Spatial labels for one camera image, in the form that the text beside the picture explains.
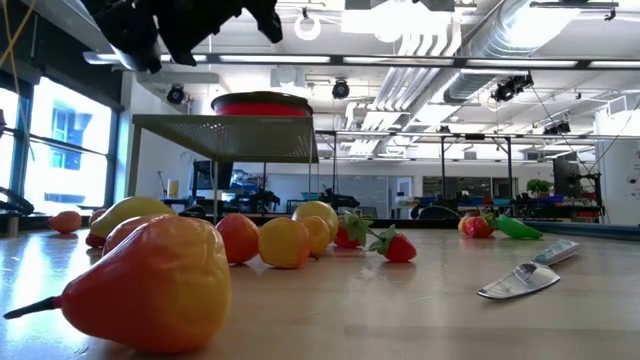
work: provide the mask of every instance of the knife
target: knife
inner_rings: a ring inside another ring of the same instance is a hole
[[[492,300],[507,300],[535,293],[560,281],[549,265],[576,254],[580,244],[559,240],[538,254],[532,262],[524,263],[498,280],[480,289],[477,294]]]

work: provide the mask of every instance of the monitor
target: monitor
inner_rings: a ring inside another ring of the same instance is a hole
[[[213,162],[202,160],[194,162],[189,189],[193,190],[193,172],[196,173],[195,190],[213,190]],[[218,190],[228,190],[231,186],[231,175],[233,174],[233,163],[218,162]]]
[[[553,160],[553,181],[555,195],[579,199],[582,197],[580,186],[580,167],[567,160]]]

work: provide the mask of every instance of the green pepper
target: green pepper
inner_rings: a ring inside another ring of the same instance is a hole
[[[540,231],[504,215],[500,215],[498,218],[498,228],[507,236],[514,239],[528,238],[537,240],[543,235]]]

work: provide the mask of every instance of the perforated metal tray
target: perforated metal tray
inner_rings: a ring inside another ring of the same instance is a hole
[[[133,124],[219,161],[318,162],[312,117],[134,115]]]

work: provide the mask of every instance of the table surface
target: table surface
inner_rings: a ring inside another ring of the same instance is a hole
[[[638,244],[563,237],[583,248],[555,267],[558,284],[493,302],[476,291],[557,236],[406,234],[418,249],[410,264],[331,249],[301,270],[272,269],[259,259],[231,268],[233,303],[225,328],[206,349],[176,358],[601,360],[640,354]],[[59,294],[99,257],[87,251],[85,235],[41,232],[0,240],[0,310]],[[0,319],[0,359],[148,358],[81,334],[59,311]]]

